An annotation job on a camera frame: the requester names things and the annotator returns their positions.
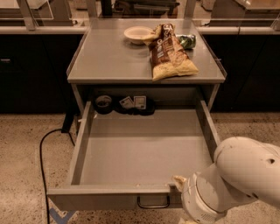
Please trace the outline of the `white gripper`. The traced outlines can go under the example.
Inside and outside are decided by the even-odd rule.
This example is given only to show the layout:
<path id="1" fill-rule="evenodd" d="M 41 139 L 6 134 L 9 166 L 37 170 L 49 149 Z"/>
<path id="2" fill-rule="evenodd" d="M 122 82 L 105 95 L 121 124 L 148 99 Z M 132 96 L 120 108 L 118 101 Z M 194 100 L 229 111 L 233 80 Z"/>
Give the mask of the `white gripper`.
<path id="1" fill-rule="evenodd" d="M 172 179 L 181 193 L 183 209 L 195 222 L 198 224 L 214 224 L 226 216 L 226 212 L 216 212 L 200 196 L 197 184 L 198 173 L 194 173 L 190 178 L 173 175 Z"/>

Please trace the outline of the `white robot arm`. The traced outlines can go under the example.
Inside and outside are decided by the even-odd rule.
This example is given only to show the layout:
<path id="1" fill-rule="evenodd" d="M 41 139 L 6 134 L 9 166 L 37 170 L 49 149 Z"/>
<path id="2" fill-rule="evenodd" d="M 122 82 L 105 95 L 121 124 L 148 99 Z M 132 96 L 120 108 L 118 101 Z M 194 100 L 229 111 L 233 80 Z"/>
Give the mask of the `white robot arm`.
<path id="1" fill-rule="evenodd" d="M 236 136 L 217 146 L 213 163 L 185 178 L 175 175 L 182 207 L 198 224 L 214 224 L 228 210 L 263 201 L 280 207 L 280 148 Z"/>

